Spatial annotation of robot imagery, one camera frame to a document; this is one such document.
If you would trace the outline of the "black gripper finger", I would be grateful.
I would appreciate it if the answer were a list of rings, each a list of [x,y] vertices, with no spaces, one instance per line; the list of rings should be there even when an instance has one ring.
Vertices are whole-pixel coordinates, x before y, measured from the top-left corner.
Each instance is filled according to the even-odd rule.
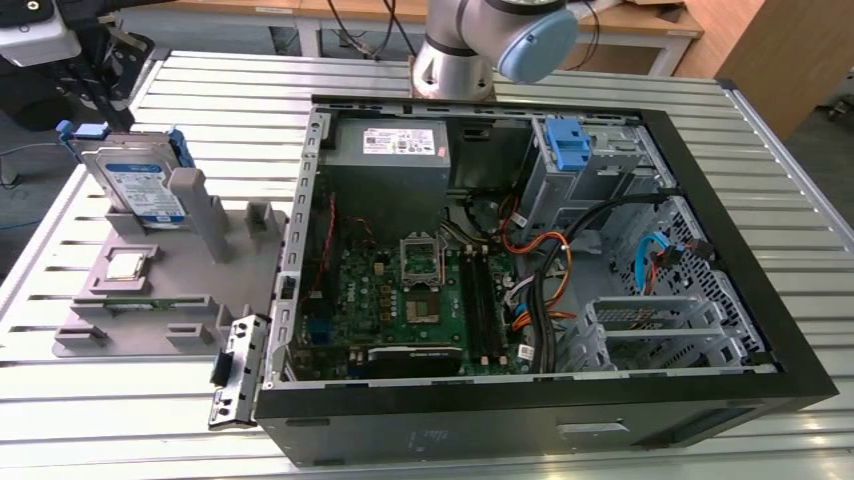
[[[150,38],[137,33],[111,37],[104,68],[113,107],[126,110],[143,66],[150,58]]]
[[[104,77],[91,63],[87,60],[60,60],[51,64],[51,71],[59,86],[99,112],[110,128],[127,132],[135,123],[129,101],[114,98]]]

